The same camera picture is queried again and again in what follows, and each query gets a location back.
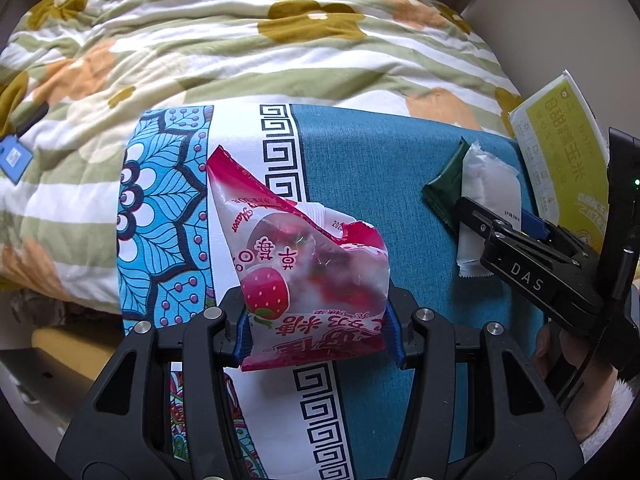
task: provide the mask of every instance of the white fabric border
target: white fabric border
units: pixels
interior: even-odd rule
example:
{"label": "white fabric border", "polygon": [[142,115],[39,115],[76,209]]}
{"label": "white fabric border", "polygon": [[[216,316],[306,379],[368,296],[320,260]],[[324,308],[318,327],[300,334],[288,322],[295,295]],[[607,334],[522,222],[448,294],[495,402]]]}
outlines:
{"label": "white fabric border", "polygon": [[[221,144],[272,191],[307,202],[300,138],[289,105],[217,104],[208,141],[207,156]],[[210,194],[207,216],[211,270],[220,300],[239,282]],[[244,420],[269,478],[354,480],[331,362],[225,371],[233,379]]]}

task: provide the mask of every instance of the beige wall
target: beige wall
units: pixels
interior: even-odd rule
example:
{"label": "beige wall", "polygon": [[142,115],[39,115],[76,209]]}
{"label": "beige wall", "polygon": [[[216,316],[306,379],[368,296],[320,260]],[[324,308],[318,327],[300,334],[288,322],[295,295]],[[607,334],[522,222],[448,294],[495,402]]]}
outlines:
{"label": "beige wall", "polygon": [[524,97],[568,69],[603,132],[640,137],[640,19],[627,0],[474,0],[463,15]]}

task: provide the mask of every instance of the white fuzzy sleeve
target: white fuzzy sleeve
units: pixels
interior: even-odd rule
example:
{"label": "white fuzzy sleeve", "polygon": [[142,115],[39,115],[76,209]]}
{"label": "white fuzzy sleeve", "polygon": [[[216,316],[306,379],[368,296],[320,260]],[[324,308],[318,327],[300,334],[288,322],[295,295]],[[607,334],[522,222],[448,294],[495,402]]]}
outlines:
{"label": "white fuzzy sleeve", "polygon": [[631,387],[623,383],[623,381],[616,381],[616,385],[613,387],[613,393],[611,394],[611,400],[609,401],[609,408],[602,422],[596,428],[596,431],[591,433],[591,435],[580,444],[585,462],[595,455],[597,450],[600,449],[600,446],[607,441],[633,402],[634,393]]}

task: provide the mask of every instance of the blanket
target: blanket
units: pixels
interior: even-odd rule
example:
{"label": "blanket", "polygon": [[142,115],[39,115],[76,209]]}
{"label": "blanket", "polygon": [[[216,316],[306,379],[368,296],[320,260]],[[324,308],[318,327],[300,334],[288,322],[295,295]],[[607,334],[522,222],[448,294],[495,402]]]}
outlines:
{"label": "blanket", "polygon": [[0,136],[49,107],[20,139],[21,181],[0,174],[0,274],[109,312],[122,161],[145,111],[316,104],[510,136],[520,101],[433,0],[42,0],[2,52],[0,91]]}

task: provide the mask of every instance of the dark green snack wrapper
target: dark green snack wrapper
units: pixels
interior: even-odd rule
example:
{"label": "dark green snack wrapper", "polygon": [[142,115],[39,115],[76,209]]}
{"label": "dark green snack wrapper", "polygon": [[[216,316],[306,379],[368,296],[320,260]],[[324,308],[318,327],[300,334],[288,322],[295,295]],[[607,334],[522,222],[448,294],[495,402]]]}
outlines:
{"label": "dark green snack wrapper", "polygon": [[422,188],[422,199],[454,233],[460,223],[454,219],[453,208],[462,195],[462,160],[470,145],[460,137],[460,143],[436,178]]}

